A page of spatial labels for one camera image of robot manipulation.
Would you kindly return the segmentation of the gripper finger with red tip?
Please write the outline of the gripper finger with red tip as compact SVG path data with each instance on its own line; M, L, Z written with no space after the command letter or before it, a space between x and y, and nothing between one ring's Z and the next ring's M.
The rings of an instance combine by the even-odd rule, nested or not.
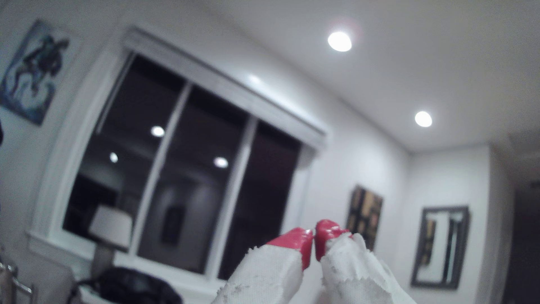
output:
M315 227L315 254L331 303L415 303L359 233L320 220Z
M289 303L312 256L313 231L294 228L250 249L212 303Z

